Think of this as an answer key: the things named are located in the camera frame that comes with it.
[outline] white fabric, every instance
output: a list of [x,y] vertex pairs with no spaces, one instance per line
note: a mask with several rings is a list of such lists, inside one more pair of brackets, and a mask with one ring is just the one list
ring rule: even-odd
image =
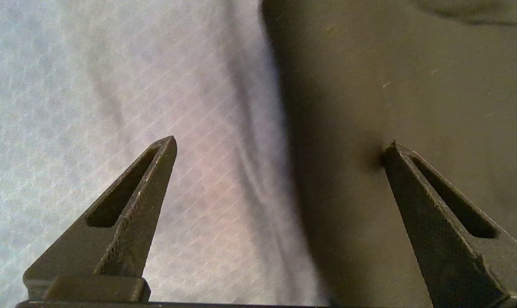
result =
[[0,0],[0,307],[151,143],[178,141],[151,300],[322,304],[259,2]]

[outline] gray surface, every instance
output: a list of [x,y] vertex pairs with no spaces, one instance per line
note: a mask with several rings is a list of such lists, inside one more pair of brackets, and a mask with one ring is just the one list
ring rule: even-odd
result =
[[151,142],[178,140],[151,300],[317,304],[257,1],[0,0],[0,307]]

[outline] cloth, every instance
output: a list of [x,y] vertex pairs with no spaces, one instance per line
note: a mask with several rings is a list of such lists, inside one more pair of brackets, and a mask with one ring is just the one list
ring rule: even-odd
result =
[[0,0],[0,307],[151,143],[178,141],[151,300],[324,303],[259,2]]

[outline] dark object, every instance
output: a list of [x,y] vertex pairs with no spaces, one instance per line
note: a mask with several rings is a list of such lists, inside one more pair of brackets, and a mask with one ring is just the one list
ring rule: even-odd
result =
[[28,302],[20,306],[146,302],[150,289],[141,275],[176,151],[173,137],[151,144],[27,269]]
[[393,139],[517,240],[517,26],[413,2],[262,2],[303,230],[341,306],[431,306],[380,164]]
[[434,307],[517,307],[517,241],[417,153],[384,167]]
[[[151,144],[26,271],[18,308],[257,308],[147,302],[175,156],[173,137]],[[434,307],[517,307],[517,242],[415,152],[394,143],[384,166]]]

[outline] light blue fabric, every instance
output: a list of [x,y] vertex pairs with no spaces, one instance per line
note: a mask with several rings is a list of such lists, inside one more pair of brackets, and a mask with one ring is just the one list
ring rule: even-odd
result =
[[178,141],[151,300],[322,304],[259,3],[0,0],[0,307],[151,143]]

